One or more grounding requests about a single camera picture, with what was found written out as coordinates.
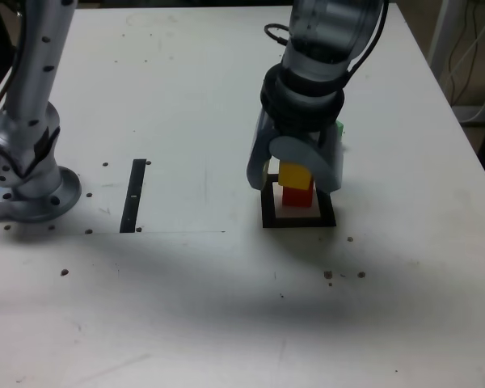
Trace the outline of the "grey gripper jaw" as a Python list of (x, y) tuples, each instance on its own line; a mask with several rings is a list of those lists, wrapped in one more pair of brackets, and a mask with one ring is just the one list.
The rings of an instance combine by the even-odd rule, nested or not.
[(320, 133), (279, 136), (269, 150), (281, 162), (305, 167), (318, 190), (330, 194), (341, 188), (343, 174), (343, 125), (335, 122)]

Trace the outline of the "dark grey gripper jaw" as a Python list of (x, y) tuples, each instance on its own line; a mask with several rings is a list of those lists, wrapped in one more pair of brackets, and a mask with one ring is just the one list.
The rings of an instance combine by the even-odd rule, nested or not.
[(272, 157), (270, 143), (277, 137), (273, 119), (262, 108), (255, 127), (250, 157), (247, 164), (247, 180), (252, 188), (262, 190), (268, 174), (268, 162)]

